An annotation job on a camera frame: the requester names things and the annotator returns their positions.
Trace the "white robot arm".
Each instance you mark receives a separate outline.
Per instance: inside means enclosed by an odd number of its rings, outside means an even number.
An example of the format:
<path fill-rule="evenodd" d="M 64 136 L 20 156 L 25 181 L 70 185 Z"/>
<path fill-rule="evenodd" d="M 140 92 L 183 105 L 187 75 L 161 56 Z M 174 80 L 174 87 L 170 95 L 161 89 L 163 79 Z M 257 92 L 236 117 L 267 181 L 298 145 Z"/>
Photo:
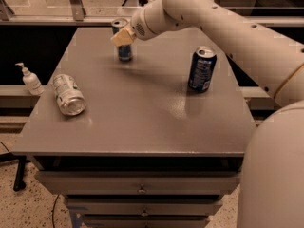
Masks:
<path fill-rule="evenodd" d="M 245 149 L 237 228 L 304 228 L 304 45 L 214 0 L 155 0 L 111 41 L 186 27 L 201 30 L 280 106 Z"/>

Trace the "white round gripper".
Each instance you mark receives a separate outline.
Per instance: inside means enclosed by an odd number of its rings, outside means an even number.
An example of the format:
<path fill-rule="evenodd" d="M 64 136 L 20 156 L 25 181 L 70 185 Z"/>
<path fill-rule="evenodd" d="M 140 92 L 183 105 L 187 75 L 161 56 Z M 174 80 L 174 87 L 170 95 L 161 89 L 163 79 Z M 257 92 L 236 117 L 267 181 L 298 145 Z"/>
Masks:
<path fill-rule="evenodd" d="M 155 0 L 135 12 L 130 26 L 114 30 L 111 42 L 115 47 L 130 45 L 136 37 L 144 41 L 155 38 L 169 31 L 173 20 L 164 11 L 162 0 Z"/>

